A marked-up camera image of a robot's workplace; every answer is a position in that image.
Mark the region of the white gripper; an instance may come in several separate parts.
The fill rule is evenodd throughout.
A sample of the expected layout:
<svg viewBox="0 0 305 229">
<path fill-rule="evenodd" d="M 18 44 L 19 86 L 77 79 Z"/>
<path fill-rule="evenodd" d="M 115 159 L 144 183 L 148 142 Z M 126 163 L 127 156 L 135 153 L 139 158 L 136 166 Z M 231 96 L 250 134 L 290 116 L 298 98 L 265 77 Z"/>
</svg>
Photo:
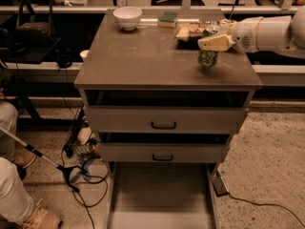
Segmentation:
<svg viewBox="0 0 305 229">
<path fill-rule="evenodd" d="M 257 30 L 262 19 L 262 16 L 246 18 L 239 22 L 220 19 L 217 24 L 222 28 L 232 28 L 232 36 L 219 34 L 204 37 L 197 41 L 198 46 L 203 51 L 225 52 L 234 46 L 238 52 L 258 52 Z"/>
</svg>

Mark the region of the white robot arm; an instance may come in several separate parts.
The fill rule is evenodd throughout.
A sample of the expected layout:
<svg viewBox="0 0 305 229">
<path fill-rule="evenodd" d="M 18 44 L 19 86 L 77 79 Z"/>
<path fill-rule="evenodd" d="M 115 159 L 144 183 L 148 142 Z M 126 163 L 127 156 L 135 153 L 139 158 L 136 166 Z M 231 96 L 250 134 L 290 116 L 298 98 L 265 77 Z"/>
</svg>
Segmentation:
<svg viewBox="0 0 305 229">
<path fill-rule="evenodd" d="M 274 52 L 303 59 L 305 57 L 305 7 L 294 16 L 251 17 L 237 22 L 228 32 L 198 40 L 203 51 Z"/>
</svg>

